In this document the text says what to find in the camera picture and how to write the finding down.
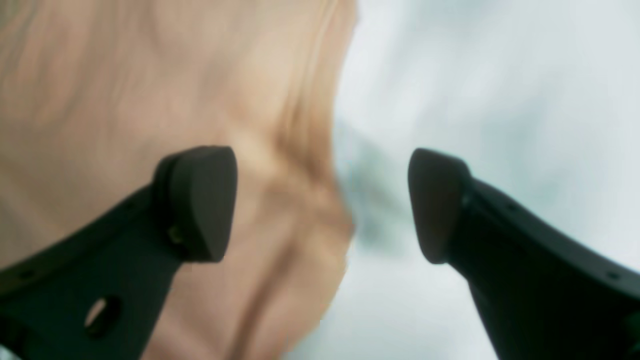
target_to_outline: skin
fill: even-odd
[[[143,358],[271,360],[308,334],[353,232],[331,128],[355,1],[0,0],[9,5],[0,267],[99,217],[167,154],[230,145],[227,255],[180,269]]]

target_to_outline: blurry background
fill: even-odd
[[[342,75],[336,166],[349,269],[287,360],[493,360],[466,282],[421,255],[416,147],[640,270],[640,3],[362,0]]]

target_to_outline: black plastic bracket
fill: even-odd
[[[458,158],[417,149],[408,182],[422,253],[466,278],[501,360],[640,359],[638,273],[474,179]]]
[[[237,190],[230,147],[165,158],[153,183],[0,272],[0,345],[23,360],[137,360],[183,262],[219,262]]]

